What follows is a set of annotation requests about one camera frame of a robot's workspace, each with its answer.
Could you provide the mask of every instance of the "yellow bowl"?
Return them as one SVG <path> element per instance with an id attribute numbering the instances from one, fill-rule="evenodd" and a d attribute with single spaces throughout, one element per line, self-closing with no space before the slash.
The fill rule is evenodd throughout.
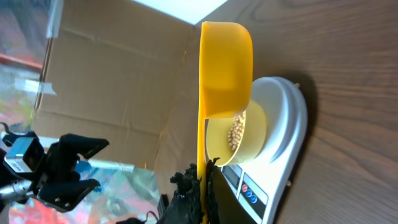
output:
<path id="1" fill-rule="evenodd" d="M 206 129 L 206 152 L 210 159 L 219 157 L 218 166 L 240 164 L 254 159 L 266 139 L 267 121 L 261 106 L 250 100 L 246 108 L 243 136 L 233 151 L 228 142 L 228 131 L 234 118 L 209 119 Z"/>

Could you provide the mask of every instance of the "wooden surface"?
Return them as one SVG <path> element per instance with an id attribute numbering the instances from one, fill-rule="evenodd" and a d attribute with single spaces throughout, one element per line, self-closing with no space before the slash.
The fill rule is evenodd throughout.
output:
<path id="1" fill-rule="evenodd" d="M 244 25 L 254 78 L 287 77 L 307 99 L 309 137 L 277 223 L 398 223 L 398 1 L 228 0 L 205 20 Z M 196 161 L 200 26 L 192 37 L 156 170 L 169 194 L 165 170 Z"/>

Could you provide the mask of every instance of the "white scale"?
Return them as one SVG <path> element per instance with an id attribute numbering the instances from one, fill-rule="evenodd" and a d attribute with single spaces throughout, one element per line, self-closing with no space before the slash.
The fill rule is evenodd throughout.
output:
<path id="1" fill-rule="evenodd" d="M 243 209 L 257 223 L 271 224 L 290 184 L 297 154 L 307 130 L 307 107 L 298 86 L 281 77 L 253 82 L 251 99 L 267 118 L 267 136 L 250 162 L 224 166 L 223 174 Z"/>

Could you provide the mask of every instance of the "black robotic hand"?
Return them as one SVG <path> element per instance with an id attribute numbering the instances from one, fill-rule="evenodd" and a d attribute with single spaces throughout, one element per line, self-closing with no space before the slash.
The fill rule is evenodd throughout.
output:
<path id="1" fill-rule="evenodd" d="M 173 199 L 157 224 L 199 224 L 203 218 L 200 203 L 200 181 L 206 181 L 206 208 L 211 224 L 254 223 L 244 211 L 232 193 L 224 175 L 216 166 L 218 158 L 209 160 L 206 165 L 206 180 L 198 179 L 197 166 L 191 164 L 184 174 L 176 173 L 170 182 L 177 184 Z M 142 224 L 136 218 L 130 218 L 119 224 Z"/>
<path id="2" fill-rule="evenodd" d="M 32 197 L 59 212 L 69 212 L 100 186 L 94 179 L 80 180 L 75 166 L 78 154 L 89 159 L 109 144 L 107 140 L 66 134 L 45 153 L 36 133 L 14 134 L 0 123 L 7 132 L 1 147 L 8 148 L 7 153 L 0 150 L 0 209 Z"/>

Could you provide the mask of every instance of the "wooden table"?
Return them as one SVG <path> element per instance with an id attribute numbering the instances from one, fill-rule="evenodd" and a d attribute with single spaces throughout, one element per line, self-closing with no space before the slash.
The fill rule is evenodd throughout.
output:
<path id="1" fill-rule="evenodd" d="M 278 223 L 398 223 L 398 1 L 229 0 L 254 78 L 307 98 L 310 137 Z"/>

